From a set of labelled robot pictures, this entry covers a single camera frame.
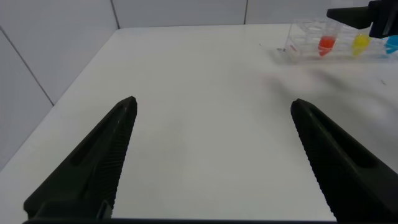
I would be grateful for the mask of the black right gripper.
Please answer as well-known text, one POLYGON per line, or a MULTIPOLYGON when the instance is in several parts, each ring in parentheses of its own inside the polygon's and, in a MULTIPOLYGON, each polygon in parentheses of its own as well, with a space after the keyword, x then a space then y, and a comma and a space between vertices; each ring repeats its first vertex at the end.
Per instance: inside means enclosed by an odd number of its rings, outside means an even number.
POLYGON ((397 0, 370 1, 368 6, 369 9, 367 6, 329 9, 326 16, 355 29, 368 28, 373 22, 369 36, 377 39, 397 35, 397 0))

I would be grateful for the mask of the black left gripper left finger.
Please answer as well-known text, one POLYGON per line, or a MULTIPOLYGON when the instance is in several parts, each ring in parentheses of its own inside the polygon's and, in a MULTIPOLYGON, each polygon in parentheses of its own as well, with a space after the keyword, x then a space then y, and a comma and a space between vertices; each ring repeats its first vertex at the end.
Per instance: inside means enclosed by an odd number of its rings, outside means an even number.
POLYGON ((110 218, 137 115, 118 102, 24 202, 29 218, 110 218))

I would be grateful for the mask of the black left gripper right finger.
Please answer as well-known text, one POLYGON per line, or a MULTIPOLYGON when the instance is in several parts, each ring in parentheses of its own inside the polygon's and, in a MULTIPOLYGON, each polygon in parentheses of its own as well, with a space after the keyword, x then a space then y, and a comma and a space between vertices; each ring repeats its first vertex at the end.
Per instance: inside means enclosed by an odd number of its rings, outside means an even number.
POLYGON ((397 173, 315 105, 298 98, 290 113, 336 220, 397 221, 397 173))

